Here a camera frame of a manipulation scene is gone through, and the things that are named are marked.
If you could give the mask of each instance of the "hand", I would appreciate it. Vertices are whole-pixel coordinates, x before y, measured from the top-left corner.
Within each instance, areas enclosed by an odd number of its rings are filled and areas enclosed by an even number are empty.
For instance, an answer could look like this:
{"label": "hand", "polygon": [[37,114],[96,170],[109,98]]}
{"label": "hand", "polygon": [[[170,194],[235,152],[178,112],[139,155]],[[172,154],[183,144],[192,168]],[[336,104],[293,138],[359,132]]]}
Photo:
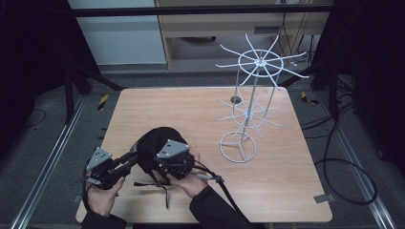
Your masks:
{"label": "hand", "polygon": [[[195,160],[200,161],[200,154],[190,152],[190,155],[192,155]],[[181,180],[176,179],[175,177],[171,176],[170,174],[168,174],[167,177],[170,179],[171,184],[181,187],[189,197],[193,198],[200,191],[202,191],[206,186],[208,186],[207,180],[201,179],[201,178],[195,176],[194,174],[204,174],[205,175],[206,172],[193,168],[191,170],[190,174]]]}
{"label": "hand", "polygon": [[111,209],[118,196],[118,191],[122,188],[125,178],[121,177],[110,190],[101,190],[92,185],[87,191],[90,208],[103,217],[110,217]]}

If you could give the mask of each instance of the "person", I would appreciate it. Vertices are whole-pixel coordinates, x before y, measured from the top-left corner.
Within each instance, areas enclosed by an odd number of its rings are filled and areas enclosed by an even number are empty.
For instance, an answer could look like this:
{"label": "person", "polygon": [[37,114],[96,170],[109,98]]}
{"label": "person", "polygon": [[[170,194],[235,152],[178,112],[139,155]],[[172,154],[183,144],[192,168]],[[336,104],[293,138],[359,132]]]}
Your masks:
{"label": "person", "polygon": [[[198,153],[190,152],[195,160],[200,160]],[[204,174],[203,171],[193,168],[191,173],[178,180],[171,176],[170,183],[177,185],[192,199],[189,209],[202,228],[232,228],[251,229],[251,225],[240,214],[238,214],[221,196],[219,196],[206,179],[201,179],[197,174]],[[120,178],[116,185],[110,190],[100,190],[95,186],[88,189],[88,201],[90,210],[82,221],[82,229],[119,229],[125,228],[127,222],[124,219],[111,215],[113,205],[122,188],[124,177]]]}

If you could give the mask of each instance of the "black sleeve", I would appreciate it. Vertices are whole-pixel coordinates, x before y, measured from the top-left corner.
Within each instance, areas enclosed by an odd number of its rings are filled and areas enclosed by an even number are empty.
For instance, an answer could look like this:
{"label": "black sleeve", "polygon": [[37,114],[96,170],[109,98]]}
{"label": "black sleeve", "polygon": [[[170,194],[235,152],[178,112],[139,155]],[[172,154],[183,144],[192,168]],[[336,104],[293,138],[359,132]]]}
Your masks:
{"label": "black sleeve", "polygon": [[210,186],[193,197],[190,211],[203,228],[251,229],[252,227]]}
{"label": "black sleeve", "polygon": [[88,211],[86,217],[81,222],[82,229],[125,229],[127,223],[124,219],[114,215],[105,218],[93,211]]}

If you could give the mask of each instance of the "black horizontal bar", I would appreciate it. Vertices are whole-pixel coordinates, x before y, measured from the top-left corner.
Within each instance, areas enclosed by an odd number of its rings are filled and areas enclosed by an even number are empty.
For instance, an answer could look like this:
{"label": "black horizontal bar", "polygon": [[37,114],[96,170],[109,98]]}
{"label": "black horizontal bar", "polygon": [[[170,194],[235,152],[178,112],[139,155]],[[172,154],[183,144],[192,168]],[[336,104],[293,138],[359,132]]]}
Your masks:
{"label": "black horizontal bar", "polygon": [[107,16],[144,16],[144,15],[180,15],[180,14],[264,13],[264,12],[321,12],[321,11],[331,11],[333,8],[334,4],[246,5],[246,6],[207,6],[207,7],[49,10],[47,11],[47,14],[57,14],[74,17],[107,17]]}

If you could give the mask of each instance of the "light wood tabletop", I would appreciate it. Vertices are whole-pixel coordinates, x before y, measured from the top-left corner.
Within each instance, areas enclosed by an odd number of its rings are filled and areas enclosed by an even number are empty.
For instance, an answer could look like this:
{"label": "light wood tabletop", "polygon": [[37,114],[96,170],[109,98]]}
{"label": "light wood tabletop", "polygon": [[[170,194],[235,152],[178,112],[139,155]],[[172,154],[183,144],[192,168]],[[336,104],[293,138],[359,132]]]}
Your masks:
{"label": "light wood tabletop", "polygon": [[[251,87],[240,87],[240,91],[244,100],[250,99]],[[254,101],[266,108],[272,91],[270,87],[256,88]],[[191,151],[200,153],[205,166],[224,178],[231,196],[250,221],[330,221],[329,204],[314,200],[324,190],[286,89],[274,92],[270,108],[281,107],[270,110],[266,116],[282,126],[263,123],[258,129],[263,138],[255,129],[246,130],[257,146],[254,158],[246,163],[234,163],[221,154],[222,137],[239,128],[232,118],[217,120],[232,116],[232,107],[223,102],[231,104],[234,94],[233,87],[124,90],[101,148],[116,158],[127,153],[148,131],[172,127],[181,133]],[[134,187],[135,181],[152,182],[152,179],[138,165],[134,166],[112,214],[137,223],[196,222],[188,210],[191,199],[183,190],[168,187],[169,208],[166,209],[163,189],[152,185]],[[226,199],[215,181],[209,184]],[[85,214],[81,203],[76,219],[82,221]]]}

